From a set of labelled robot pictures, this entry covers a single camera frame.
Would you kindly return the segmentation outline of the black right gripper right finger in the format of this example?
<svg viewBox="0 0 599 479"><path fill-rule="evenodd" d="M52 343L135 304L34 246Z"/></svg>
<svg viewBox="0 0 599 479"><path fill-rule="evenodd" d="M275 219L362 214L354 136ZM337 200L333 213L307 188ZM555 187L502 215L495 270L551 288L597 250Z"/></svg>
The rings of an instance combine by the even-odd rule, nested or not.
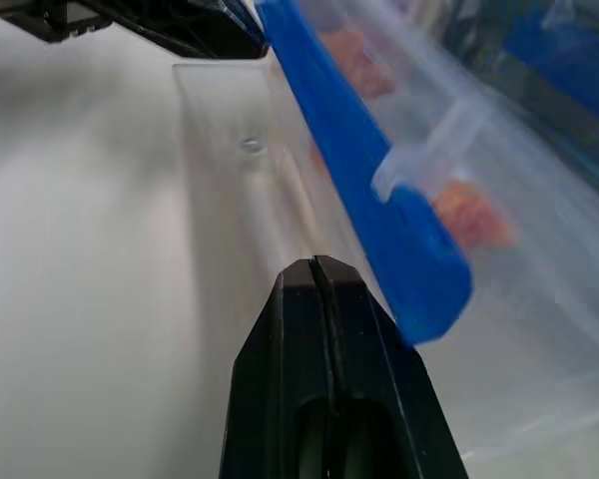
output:
<svg viewBox="0 0 599 479"><path fill-rule="evenodd" d="M312 261L333 373L329 479L468 479L420 355L355 268Z"/></svg>

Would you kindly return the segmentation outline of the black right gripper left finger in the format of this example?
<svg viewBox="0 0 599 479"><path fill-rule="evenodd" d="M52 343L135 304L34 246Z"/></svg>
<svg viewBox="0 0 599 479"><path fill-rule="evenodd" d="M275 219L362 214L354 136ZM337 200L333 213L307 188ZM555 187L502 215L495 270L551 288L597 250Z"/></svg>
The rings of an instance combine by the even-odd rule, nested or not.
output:
<svg viewBox="0 0 599 479"><path fill-rule="evenodd" d="M326 479L331 370L308 259L277 277L233 367L219 479Z"/></svg>

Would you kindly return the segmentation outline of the clear zip bag blue seal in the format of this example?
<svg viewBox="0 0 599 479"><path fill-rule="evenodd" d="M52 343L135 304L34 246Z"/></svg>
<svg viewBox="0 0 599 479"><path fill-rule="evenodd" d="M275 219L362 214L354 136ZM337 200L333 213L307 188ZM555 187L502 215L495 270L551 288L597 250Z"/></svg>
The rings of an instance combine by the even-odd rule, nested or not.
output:
<svg viewBox="0 0 599 479"><path fill-rule="evenodd" d="M369 114L332 164L297 101L304 59L178 65L221 334L291 262L354 268L416 334L470 479L599 479L599 194L388 0L335 9L325 57Z"/></svg>

